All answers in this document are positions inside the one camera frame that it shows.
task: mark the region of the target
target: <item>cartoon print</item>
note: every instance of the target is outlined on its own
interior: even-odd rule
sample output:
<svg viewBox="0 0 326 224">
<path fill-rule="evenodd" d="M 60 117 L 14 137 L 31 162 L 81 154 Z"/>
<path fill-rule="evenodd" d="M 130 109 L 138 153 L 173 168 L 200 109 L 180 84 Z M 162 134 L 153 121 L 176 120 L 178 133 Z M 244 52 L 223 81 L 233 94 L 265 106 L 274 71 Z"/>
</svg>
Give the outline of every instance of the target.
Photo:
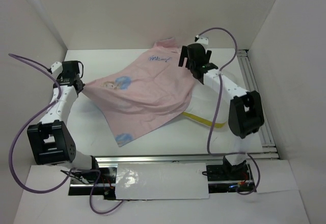
<svg viewBox="0 0 326 224">
<path fill-rule="evenodd" d="M 113 81 L 106 81 L 103 83 L 103 87 L 108 89 L 121 89 L 121 90 L 127 90 L 128 87 L 131 84 L 131 78 L 129 76 L 121 76 L 118 77 L 115 82 Z"/>
<path fill-rule="evenodd" d="M 121 147 L 121 146 L 127 144 L 128 142 L 131 142 L 133 140 L 133 136 L 130 135 L 129 133 L 123 133 L 123 134 L 117 135 L 115 139 L 117 141 L 117 144 Z"/>
</svg>

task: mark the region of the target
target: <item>white panel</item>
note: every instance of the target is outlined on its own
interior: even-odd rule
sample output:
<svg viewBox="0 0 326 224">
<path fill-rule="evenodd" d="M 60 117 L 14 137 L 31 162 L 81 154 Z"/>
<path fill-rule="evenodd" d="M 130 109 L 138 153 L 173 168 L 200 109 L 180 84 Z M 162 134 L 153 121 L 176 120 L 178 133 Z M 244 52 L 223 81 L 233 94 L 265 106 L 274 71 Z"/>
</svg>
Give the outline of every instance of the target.
<svg viewBox="0 0 326 224">
<path fill-rule="evenodd" d="M 222 26 L 249 48 L 274 0 L 41 0 L 68 49 L 149 48 Z M 232 47 L 209 34 L 211 47 Z"/>
<path fill-rule="evenodd" d="M 8 152 L 18 129 L 49 103 L 52 82 L 8 56 L 16 53 L 50 66 L 62 61 L 64 50 L 26 0 L 0 0 L 0 222 L 12 224 L 22 189 L 8 168 Z M 14 151 L 18 176 L 26 181 L 34 163 L 26 131 Z"/>
<path fill-rule="evenodd" d="M 326 0 L 276 0 L 249 58 L 312 224 L 326 223 Z"/>
<path fill-rule="evenodd" d="M 90 82 L 122 70 L 144 51 L 144 49 L 70 50 L 66 60 L 83 62 L 85 66 L 83 82 Z M 211 61 L 221 66 L 228 62 L 233 54 L 234 49 L 212 49 Z M 234 74 L 239 85 L 245 87 L 237 60 L 225 70 Z M 84 154 L 97 156 L 207 154 L 209 127 L 184 116 L 178 116 L 164 126 L 119 148 L 103 113 L 82 93 L 71 108 L 67 127 L 77 149 Z M 228 126 L 215 129 L 210 149 L 212 152 L 228 153 L 233 151 L 229 145 L 235 139 Z M 254 135 L 249 152 L 262 152 L 258 135 Z"/>
<path fill-rule="evenodd" d="M 31 168 L 28 185 L 48 189 L 65 175 L 56 166 Z M 24 192 L 15 224 L 58 223 L 143 223 L 143 224 L 308 224 L 298 191 L 272 192 L 241 196 L 237 193 L 210 194 L 204 200 L 129 201 L 108 216 L 94 214 L 88 196 L 69 196 L 69 183 L 49 194 Z M 97 210 L 108 210 L 116 201 L 94 196 Z"/>
<path fill-rule="evenodd" d="M 298 190 L 289 161 L 260 160 L 258 166 L 261 174 L 258 193 Z M 257 182 L 258 172 L 252 161 L 250 167 Z"/>
<path fill-rule="evenodd" d="M 118 164 L 119 200 L 208 199 L 205 163 Z"/>
</svg>

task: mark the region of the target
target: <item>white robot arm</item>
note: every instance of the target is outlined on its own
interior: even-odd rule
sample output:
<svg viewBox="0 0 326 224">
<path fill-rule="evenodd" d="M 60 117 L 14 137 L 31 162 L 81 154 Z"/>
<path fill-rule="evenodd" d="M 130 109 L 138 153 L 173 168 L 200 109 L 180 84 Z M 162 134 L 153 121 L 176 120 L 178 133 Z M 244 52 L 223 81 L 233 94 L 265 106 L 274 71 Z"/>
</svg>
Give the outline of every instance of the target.
<svg viewBox="0 0 326 224">
<path fill-rule="evenodd" d="M 76 149 L 66 127 L 71 107 L 84 87 L 79 77 L 79 64 L 79 61 L 66 61 L 51 66 L 52 76 L 60 85 L 61 97 L 58 99 L 59 88 L 53 87 L 51 103 L 57 100 L 56 104 L 46 111 L 38 124 L 30 125 L 27 130 L 37 164 L 60 164 L 87 170 L 96 167 L 94 157 Z"/>
<path fill-rule="evenodd" d="M 239 87 L 223 75 L 215 64 L 210 63 L 211 51 L 206 51 L 207 46 L 208 39 L 197 36 L 194 44 L 182 47 L 179 66 L 182 67 L 187 58 L 185 67 L 194 78 L 217 93 L 222 92 L 222 99 L 230 105 L 228 124 L 236 136 L 233 142 L 229 142 L 230 152 L 248 153 L 253 135 L 264 124 L 260 95 L 257 91 L 249 92 Z M 219 75 L 223 81 L 222 91 Z M 245 162 L 244 154 L 227 155 L 224 158 L 230 171 L 240 168 Z"/>
</svg>

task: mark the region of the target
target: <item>white table surface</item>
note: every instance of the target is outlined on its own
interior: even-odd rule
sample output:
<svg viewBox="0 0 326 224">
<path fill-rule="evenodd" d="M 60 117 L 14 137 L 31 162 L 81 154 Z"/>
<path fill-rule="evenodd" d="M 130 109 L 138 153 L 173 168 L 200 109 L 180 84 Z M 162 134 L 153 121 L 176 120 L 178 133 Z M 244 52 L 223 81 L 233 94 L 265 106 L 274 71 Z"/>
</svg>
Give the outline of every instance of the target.
<svg viewBox="0 0 326 224">
<path fill-rule="evenodd" d="M 27 186 L 49 189 L 65 175 L 57 166 L 32 166 Z M 298 190 L 254 193 L 210 194 L 205 200 L 156 200 L 124 203 L 109 216 L 100 216 L 89 207 L 88 196 L 68 196 L 69 183 L 48 194 L 24 191 L 15 224 L 58 223 L 252 223 L 309 224 Z M 107 210 L 116 202 L 93 197 L 97 210 Z"/>
<path fill-rule="evenodd" d="M 146 49 L 69 50 L 65 60 L 83 62 L 85 74 L 82 80 L 88 83 L 122 70 L 144 51 Z M 233 54 L 234 49 L 212 49 L 211 62 L 221 66 L 229 61 Z M 235 75 L 240 86 L 245 87 L 238 60 L 234 60 L 226 70 Z M 94 156 L 207 154 L 209 128 L 182 115 L 119 148 L 104 115 L 84 94 L 80 94 L 75 101 L 67 127 L 77 149 Z M 232 140 L 234 135 L 228 126 L 215 129 L 211 151 L 230 152 L 229 145 Z M 259 135 L 255 135 L 250 152 L 262 152 Z"/>
</svg>

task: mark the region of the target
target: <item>white plastic sheet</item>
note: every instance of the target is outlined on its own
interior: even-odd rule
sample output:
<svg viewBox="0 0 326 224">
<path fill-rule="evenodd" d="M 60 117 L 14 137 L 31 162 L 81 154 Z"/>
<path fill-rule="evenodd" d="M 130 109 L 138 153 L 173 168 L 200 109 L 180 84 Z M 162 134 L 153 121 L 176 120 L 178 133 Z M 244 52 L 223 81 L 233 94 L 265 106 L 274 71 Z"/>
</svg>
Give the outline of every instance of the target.
<svg viewBox="0 0 326 224">
<path fill-rule="evenodd" d="M 208 199 L 205 163 L 118 164 L 116 197 L 125 200 Z"/>
</svg>

